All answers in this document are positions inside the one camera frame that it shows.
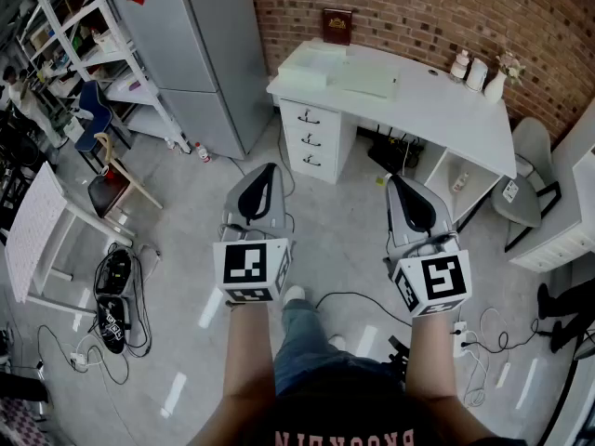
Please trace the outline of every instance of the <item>brown book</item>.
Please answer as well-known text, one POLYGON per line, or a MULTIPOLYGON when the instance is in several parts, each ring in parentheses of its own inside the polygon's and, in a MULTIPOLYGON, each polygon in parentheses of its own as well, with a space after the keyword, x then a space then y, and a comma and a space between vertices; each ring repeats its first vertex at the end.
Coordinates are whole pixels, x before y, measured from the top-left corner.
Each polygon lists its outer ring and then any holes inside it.
POLYGON ((336 8, 323 9, 323 40, 335 45, 351 42, 351 11, 336 8))

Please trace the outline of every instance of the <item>white refrigerator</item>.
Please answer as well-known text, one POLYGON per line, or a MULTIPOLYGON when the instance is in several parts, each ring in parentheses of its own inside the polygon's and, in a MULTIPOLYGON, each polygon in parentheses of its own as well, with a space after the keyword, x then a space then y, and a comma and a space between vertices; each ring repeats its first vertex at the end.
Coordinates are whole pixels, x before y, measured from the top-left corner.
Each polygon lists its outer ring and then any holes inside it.
POLYGON ((243 159, 272 117, 253 0, 113 0, 191 144, 243 159))

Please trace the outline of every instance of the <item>white table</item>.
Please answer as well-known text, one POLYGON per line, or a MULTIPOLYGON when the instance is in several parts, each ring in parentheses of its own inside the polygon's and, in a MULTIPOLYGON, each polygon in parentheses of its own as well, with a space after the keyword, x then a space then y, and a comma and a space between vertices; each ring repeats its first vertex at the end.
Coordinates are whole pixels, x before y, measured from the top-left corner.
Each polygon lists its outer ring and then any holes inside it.
POLYGON ((132 245, 129 238, 76 204, 60 185, 49 164, 44 163, 25 194, 5 248, 8 275, 18 302, 32 301, 75 314, 95 315, 93 310, 42 296, 50 274, 66 281, 72 280, 72 275, 53 269, 52 265, 77 217, 115 241, 125 246, 132 245), (37 294, 30 292, 31 284, 37 294))
POLYGON ((350 45, 347 55, 397 67, 394 97, 347 91, 332 81, 323 89, 312 89, 276 77, 267 91, 280 100, 292 169, 336 183, 359 119, 365 118, 426 141, 415 179, 443 198, 453 221, 502 176, 516 177, 504 101, 490 104, 483 94, 453 83, 447 73, 384 51, 350 45), (454 194, 450 187, 463 171, 469 172, 467 186, 454 194))

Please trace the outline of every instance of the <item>brick wall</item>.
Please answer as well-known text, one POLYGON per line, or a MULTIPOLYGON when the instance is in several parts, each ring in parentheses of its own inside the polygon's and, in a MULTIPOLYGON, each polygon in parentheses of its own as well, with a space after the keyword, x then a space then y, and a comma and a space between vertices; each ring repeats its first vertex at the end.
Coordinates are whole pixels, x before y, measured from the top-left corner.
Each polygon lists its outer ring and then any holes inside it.
POLYGON ((320 9, 352 9, 351 41, 448 71, 466 48, 493 69, 505 48, 526 73, 505 88, 509 116, 532 115, 552 139, 595 96, 595 0, 255 0, 270 74, 320 36, 320 9))

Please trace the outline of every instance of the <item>black device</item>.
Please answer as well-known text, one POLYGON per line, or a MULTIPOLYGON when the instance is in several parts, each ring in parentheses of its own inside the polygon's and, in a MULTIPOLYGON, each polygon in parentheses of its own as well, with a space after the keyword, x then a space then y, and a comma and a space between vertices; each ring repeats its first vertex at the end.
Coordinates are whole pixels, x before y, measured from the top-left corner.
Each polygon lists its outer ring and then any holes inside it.
POLYGON ((97 298, 99 332, 105 347, 112 353, 124 351, 130 332, 128 304, 122 297, 102 295, 97 298))
POLYGON ((419 139, 413 142, 406 142, 402 138, 391 138, 374 134, 374 145, 368 151, 368 157, 379 164, 387 172, 396 175, 405 167, 415 168, 419 161, 419 154, 423 147, 419 145, 419 139))
POLYGON ((125 295, 132 261, 125 250, 114 251, 103 265, 95 295, 125 295))

